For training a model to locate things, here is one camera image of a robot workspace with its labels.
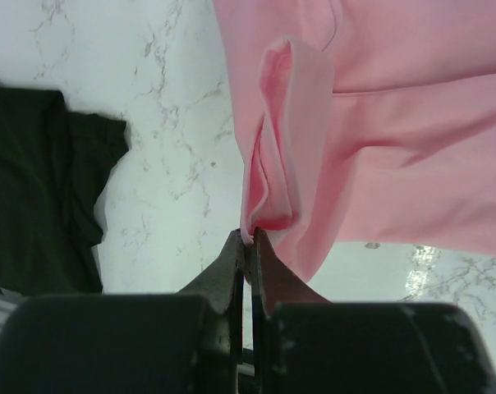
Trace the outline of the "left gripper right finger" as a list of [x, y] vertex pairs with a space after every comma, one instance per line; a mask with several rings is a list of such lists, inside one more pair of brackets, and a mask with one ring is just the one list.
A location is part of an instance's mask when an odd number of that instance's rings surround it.
[[276, 255], [266, 231], [257, 227], [250, 247], [255, 379], [261, 393], [272, 393], [278, 382], [284, 339], [278, 308], [291, 304], [327, 304]]

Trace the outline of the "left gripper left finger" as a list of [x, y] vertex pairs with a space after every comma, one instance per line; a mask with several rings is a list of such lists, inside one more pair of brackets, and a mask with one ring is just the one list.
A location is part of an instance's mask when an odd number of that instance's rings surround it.
[[184, 286], [180, 296], [205, 301], [194, 356], [194, 393], [236, 393], [242, 356], [244, 244], [231, 231], [218, 257]]

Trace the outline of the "pink t shirt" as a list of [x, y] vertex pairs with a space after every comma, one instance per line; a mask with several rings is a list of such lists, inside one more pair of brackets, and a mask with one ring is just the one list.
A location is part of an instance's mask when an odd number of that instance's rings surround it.
[[217, 1], [241, 236], [496, 256], [496, 1]]

